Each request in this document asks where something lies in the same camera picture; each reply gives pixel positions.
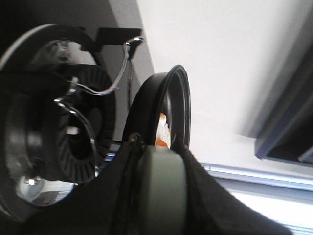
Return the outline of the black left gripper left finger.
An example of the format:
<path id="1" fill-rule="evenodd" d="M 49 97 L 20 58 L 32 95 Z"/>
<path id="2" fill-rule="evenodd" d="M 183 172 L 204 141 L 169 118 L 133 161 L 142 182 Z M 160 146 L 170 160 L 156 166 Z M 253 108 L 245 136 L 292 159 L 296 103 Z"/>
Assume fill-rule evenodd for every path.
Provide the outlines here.
<path id="1" fill-rule="evenodd" d="M 24 223 L 0 220 L 2 235 L 135 235 L 131 225 L 135 168 L 144 145 L 123 142 L 96 179 L 30 216 Z"/>

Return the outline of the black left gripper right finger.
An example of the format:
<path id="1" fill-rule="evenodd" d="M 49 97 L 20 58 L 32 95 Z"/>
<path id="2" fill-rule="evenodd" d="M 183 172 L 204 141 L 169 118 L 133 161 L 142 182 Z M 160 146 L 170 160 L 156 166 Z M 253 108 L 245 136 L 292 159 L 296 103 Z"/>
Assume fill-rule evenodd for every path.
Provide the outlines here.
<path id="1" fill-rule="evenodd" d="M 186 235 L 290 235 L 285 226 L 246 206 L 224 189 L 176 137 L 171 149 L 184 162 L 187 182 Z"/>

